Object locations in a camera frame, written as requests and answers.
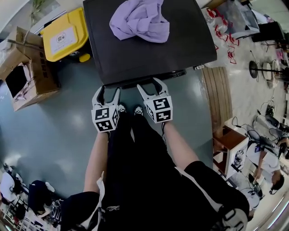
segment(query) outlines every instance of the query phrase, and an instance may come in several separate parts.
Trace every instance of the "blue floor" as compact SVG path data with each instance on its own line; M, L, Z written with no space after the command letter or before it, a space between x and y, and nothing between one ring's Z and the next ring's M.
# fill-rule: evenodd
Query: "blue floor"
M92 124L92 97L101 86L93 60L70 64L58 72L58 94L17 112L5 83L0 86L0 160L17 167L24 182L46 180L67 197L83 190L84 175L97 131ZM206 165L213 165L210 110L201 71L165 80L172 96L174 124ZM153 91L152 84L146 85ZM110 100L114 89L106 90ZM142 103L137 88L121 91L131 109ZM158 132L161 125L150 124Z

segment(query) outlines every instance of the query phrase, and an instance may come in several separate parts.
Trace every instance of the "cardboard box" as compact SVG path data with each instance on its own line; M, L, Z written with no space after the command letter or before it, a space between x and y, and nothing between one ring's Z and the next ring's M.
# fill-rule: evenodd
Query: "cardboard box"
M23 43L26 32L22 28L17 27L10 33L8 39ZM33 33L28 34L26 42L43 47L42 38ZM19 87L16 82L19 77L12 74L15 67L23 63L28 67L31 74L31 79L27 79L26 82L28 85L22 89L24 99L13 98L14 111L40 102L59 90L57 82L53 79L47 65L48 62L45 58L44 50L35 50L14 43L9 44L9 46L11 46L9 49L0 51L0 79L3 81L6 81L7 78L9 79L6 83L10 92L12 92L12 89Z

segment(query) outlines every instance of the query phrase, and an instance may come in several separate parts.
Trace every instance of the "sneaker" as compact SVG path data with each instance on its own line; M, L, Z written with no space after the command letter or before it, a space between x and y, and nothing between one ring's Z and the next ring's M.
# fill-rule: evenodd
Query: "sneaker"
M48 182L45 182L46 187L48 188L49 191L51 192L55 192L55 189L51 186L51 184L49 184Z
M126 112L126 106L124 103L119 103L118 105L118 111L119 112Z
M134 115L141 115L143 116L144 113L143 113L143 108L141 105L135 105L135 109L134 109Z

